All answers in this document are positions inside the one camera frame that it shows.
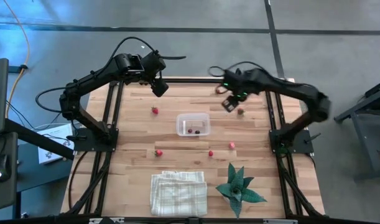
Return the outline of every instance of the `orange cable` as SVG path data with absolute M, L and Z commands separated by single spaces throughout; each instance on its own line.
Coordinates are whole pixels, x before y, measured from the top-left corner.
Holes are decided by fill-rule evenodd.
M 17 18 L 16 14 L 13 12 L 13 10 L 10 8 L 9 4 L 7 3 L 7 1 L 6 1 L 6 0 L 3 0 L 3 1 L 4 1 L 4 3 L 6 4 L 6 6 L 9 8 L 9 10 L 10 10 L 11 14 L 14 16 L 14 18 L 16 18 L 16 21 L 17 21 L 18 25 L 20 26 L 22 32 L 24 33 L 25 40 L 26 40 L 26 42 L 27 42 L 27 57 L 25 58 L 24 65 L 27 65 L 27 63 L 28 63 L 28 59 L 29 59 L 29 52 L 30 52 L 30 49 L 29 49 L 29 41 L 28 41 L 27 34 L 26 34 L 24 28 L 22 27 L 22 25 L 21 25 L 21 23 L 20 23 L 20 20 Z M 14 84 L 13 84 L 13 86 L 12 86 L 12 88 L 11 88 L 10 96 L 9 96 L 9 100 L 8 100 L 9 103 L 8 103 L 7 106 L 6 106 L 6 115 L 5 115 L 6 118 L 9 117 L 9 109 L 10 109 L 11 99 L 12 99 L 12 97 L 13 97 L 14 90 L 16 89 L 16 86 L 17 86 L 18 81 L 21 79 L 22 75 L 24 74 L 24 70 L 25 70 L 24 68 L 21 69 L 20 74 L 18 75 L 18 77 L 17 77 L 16 80 L 14 81 Z

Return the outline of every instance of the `black computer mouse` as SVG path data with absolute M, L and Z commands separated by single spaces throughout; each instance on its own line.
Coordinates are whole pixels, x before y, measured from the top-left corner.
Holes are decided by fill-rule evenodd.
M 11 176 L 11 163 L 8 155 L 0 154 L 0 182 L 5 182 Z

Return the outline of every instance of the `folded cloth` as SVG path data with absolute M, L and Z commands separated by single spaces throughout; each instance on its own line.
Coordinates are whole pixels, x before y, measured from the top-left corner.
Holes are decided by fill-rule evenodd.
M 204 176 L 203 172 L 174 172 L 174 171 L 162 171 L 162 174 L 154 174 L 151 176 L 151 194 L 150 194 L 150 205 L 152 206 L 154 201 L 154 195 L 156 192 L 157 185 L 156 180 L 158 178 L 170 178 L 176 180 L 189 180 L 194 182 L 203 182 Z
M 165 181 L 172 180 L 158 180 L 151 214 L 160 217 L 200 217 L 207 214 L 206 182 Z
M 205 181 L 203 172 L 162 171 L 162 174 L 179 174 L 179 176 L 185 180 L 197 179 L 200 180 L 199 182 Z

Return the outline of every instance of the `mouse pad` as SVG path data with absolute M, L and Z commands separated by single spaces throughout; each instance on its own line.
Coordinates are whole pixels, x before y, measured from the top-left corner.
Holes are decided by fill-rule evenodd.
M 10 206 L 16 200 L 17 189 L 17 133 L 8 133 L 0 136 L 0 153 L 7 154 L 11 164 L 11 177 L 0 183 L 0 208 Z

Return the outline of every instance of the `gray concrete floor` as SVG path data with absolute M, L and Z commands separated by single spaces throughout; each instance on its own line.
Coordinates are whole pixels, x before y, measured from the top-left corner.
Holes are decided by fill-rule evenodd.
M 110 0 L 110 1 L 8 1 L 22 22 L 107 27 L 191 27 L 267 29 L 263 0 Z M 380 0 L 270 0 L 277 29 L 380 30 Z M 0 22 L 14 22 L 0 2 Z M 277 74 L 269 34 L 185 32 L 59 32 L 27 31 L 31 45 L 30 70 L 18 84 L 12 104 L 33 125 L 52 120 L 55 114 L 40 109 L 38 92 L 58 87 L 104 65 L 116 44 L 135 35 L 166 55 L 188 59 L 168 62 L 165 75 L 206 76 L 209 66 L 231 65 L 240 60 L 260 63 Z M 333 102 L 332 115 L 354 105 L 369 88 L 380 82 L 380 36 L 278 35 L 286 77 L 310 83 Z M 148 53 L 130 41 L 120 52 Z M 25 59 L 20 30 L 0 30 L 0 58 L 11 65 Z M 16 75 L 9 75 L 9 88 Z M 42 101 L 58 108 L 59 92 Z M 86 106 L 88 97 L 82 104 Z M 11 119 L 17 117 L 10 113 Z M 354 183 L 366 172 L 366 159 L 353 125 L 330 119 L 312 124 L 322 133 L 314 142 L 317 176 L 327 215 L 335 218 L 380 222 L 380 179 Z M 23 193 L 22 210 L 33 216 L 58 214 L 67 180 Z M 0 210 L 10 218 L 11 208 Z

